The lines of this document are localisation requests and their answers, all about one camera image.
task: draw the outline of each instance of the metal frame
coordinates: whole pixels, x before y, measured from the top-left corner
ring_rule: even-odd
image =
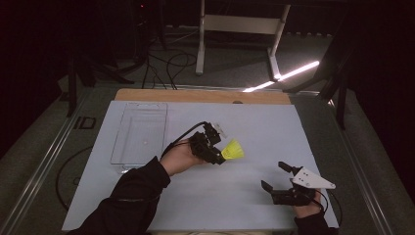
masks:
[[[281,35],[290,12],[291,5],[285,5],[284,11],[280,19],[269,18],[248,18],[248,17],[233,17],[233,16],[219,16],[205,14],[205,0],[201,0],[201,21],[200,21],[200,37],[199,37],[199,51],[196,62],[196,74],[202,75],[204,73],[205,63],[205,31],[231,31],[231,32],[249,32],[261,34],[275,35],[274,44],[268,48],[268,59],[272,69],[272,80],[278,80],[281,73],[278,69],[277,59],[275,53],[278,44],[280,43]]]

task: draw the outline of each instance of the transparent container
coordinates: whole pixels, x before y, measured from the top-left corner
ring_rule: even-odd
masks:
[[[166,117],[165,103],[125,106],[111,157],[119,173],[145,165],[162,154]]]

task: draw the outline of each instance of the black jacket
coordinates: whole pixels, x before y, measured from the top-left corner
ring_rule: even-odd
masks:
[[[169,183],[170,177],[157,158],[129,170],[118,181],[111,196],[103,200],[79,228],[68,234],[145,234],[156,214],[161,191]],[[336,234],[335,229],[328,227],[323,213],[295,218],[295,222],[299,235]]]

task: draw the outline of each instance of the shuttlecock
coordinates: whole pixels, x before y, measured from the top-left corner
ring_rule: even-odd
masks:
[[[244,156],[244,150],[236,139],[232,139],[221,154],[225,160],[239,159]]]

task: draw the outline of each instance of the robotic hand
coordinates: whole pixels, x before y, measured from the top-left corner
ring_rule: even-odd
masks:
[[[213,165],[223,164],[226,160],[223,158],[221,152],[214,147],[215,144],[221,141],[219,132],[210,123],[205,121],[196,124],[186,133],[177,138],[174,142],[169,144],[167,148],[165,148],[161,157],[164,156],[164,154],[167,153],[171,148],[173,148],[177,144],[177,142],[179,142],[185,135],[187,135],[200,125],[204,127],[205,133],[197,131],[193,136],[189,138],[189,144],[190,148],[192,149],[192,154]]]
[[[261,180],[262,188],[271,194],[274,205],[306,206],[314,201],[317,188],[336,188],[335,184],[304,167],[294,167],[283,162],[279,162],[278,166],[288,173],[293,173],[294,178],[291,179],[293,188],[274,190],[271,185]]]

